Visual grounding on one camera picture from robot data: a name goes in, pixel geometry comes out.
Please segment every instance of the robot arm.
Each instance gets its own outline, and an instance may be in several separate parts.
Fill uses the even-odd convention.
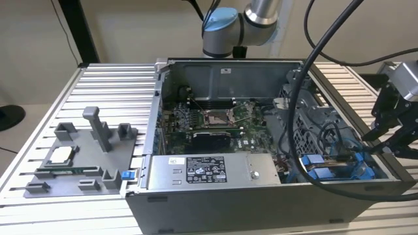
[[[234,8],[218,8],[204,25],[204,55],[223,58],[232,54],[235,46],[265,44],[277,30],[281,6],[282,0],[252,0],[243,13]]]
[[[387,140],[370,153],[390,150],[399,158],[418,159],[418,150],[409,145],[418,140],[418,62],[405,62],[389,76],[371,110],[374,127],[362,137],[374,141],[390,128],[401,125]]]

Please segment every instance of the slotted aluminum rail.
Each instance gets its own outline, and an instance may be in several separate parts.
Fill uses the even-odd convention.
[[[317,63],[317,66],[363,121],[370,125],[373,121],[370,112],[377,92],[350,68],[333,63]],[[23,187],[33,177],[28,173],[40,166],[48,148],[52,146],[54,128],[58,123],[71,121],[78,128],[88,127],[88,122],[82,118],[83,108],[88,105],[99,106],[100,119],[107,121],[111,127],[122,122],[130,122],[139,129],[131,163],[132,169],[139,168],[152,90],[152,64],[91,64],[88,68],[75,73],[11,167],[0,178],[1,235],[142,234],[120,195],[25,199]],[[405,159],[399,161],[417,179],[418,161]],[[410,192],[418,192],[418,188],[413,188],[407,193]],[[394,235],[418,234],[417,231],[418,201],[413,201],[378,203],[350,224],[220,233],[219,235]]]

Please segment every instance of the power supply label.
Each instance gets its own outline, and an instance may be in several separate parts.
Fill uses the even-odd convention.
[[[187,175],[190,184],[226,183],[227,169],[223,157],[186,158]]]

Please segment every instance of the white wall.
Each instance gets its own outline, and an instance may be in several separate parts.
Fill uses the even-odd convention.
[[[223,0],[239,11],[247,0]],[[198,1],[203,12],[210,0]],[[152,63],[158,57],[202,56],[202,21],[180,0],[84,0],[83,8],[100,59]],[[248,57],[266,57],[270,46],[251,47]]]
[[[309,0],[294,1],[279,56],[305,58],[311,51],[302,31]],[[220,6],[240,11],[248,2],[223,0]],[[206,11],[211,1],[198,3]],[[347,3],[349,0],[317,1],[309,24],[315,41]],[[158,57],[202,56],[202,22],[186,1],[83,0],[82,4],[103,62],[152,63]],[[365,1],[326,52],[342,60],[363,61],[417,47],[417,13],[418,0]],[[248,57],[267,57],[269,49],[270,46],[251,47]],[[377,67],[359,71],[374,72]],[[49,0],[1,0],[0,104],[54,102],[75,68]]]
[[[0,104],[54,102],[75,68],[49,0],[1,0]]]
[[[303,34],[303,16],[309,0],[294,0],[289,30],[279,56],[306,58],[311,47]],[[317,0],[309,18],[314,42],[351,0]],[[326,54],[347,62],[363,62],[405,49],[418,47],[418,0],[366,0],[338,30],[325,48]],[[393,61],[418,59],[418,54],[399,56]],[[355,68],[375,72],[379,64]]]

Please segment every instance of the open computer chassis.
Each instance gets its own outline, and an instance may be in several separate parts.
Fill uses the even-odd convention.
[[[289,158],[287,104],[302,60],[174,58],[155,66],[143,167],[126,196],[144,233],[345,223],[374,204],[306,183]],[[369,127],[315,66],[294,127],[301,163],[326,184],[391,195],[414,185],[393,155],[366,153],[378,141],[361,142]]]

